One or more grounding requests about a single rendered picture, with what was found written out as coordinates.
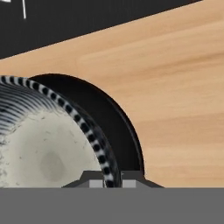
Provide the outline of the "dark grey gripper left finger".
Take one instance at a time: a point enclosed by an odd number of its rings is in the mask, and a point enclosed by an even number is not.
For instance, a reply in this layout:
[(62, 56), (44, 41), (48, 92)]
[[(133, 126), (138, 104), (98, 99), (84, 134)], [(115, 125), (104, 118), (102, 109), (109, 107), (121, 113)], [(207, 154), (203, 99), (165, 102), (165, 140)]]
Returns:
[(100, 171), (84, 171), (78, 180), (64, 185), (64, 188), (75, 187), (103, 188), (103, 175)]

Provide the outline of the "black and white striped bowl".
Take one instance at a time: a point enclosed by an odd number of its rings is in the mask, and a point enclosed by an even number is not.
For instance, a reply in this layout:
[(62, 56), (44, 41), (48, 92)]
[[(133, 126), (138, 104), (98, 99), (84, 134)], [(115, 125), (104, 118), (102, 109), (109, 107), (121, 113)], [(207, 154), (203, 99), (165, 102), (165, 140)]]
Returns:
[(79, 104), (26, 77), (0, 74), (0, 188), (63, 187), (98, 172), (107, 188), (124, 170)]

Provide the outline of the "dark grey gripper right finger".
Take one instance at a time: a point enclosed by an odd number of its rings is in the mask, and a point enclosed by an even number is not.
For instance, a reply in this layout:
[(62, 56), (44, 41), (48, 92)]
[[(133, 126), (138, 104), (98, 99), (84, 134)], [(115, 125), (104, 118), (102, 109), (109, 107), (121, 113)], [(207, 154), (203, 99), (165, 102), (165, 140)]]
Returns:
[(140, 171), (122, 171), (121, 174), (123, 188), (138, 188), (140, 186), (162, 188), (161, 185), (146, 179)]

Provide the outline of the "dark cupboard front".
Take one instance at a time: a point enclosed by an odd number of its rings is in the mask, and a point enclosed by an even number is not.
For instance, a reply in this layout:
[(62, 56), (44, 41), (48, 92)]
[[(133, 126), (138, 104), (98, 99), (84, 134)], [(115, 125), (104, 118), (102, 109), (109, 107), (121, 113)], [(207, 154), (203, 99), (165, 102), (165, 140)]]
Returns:
[(0, 0), (0, 60), (201, 0)]

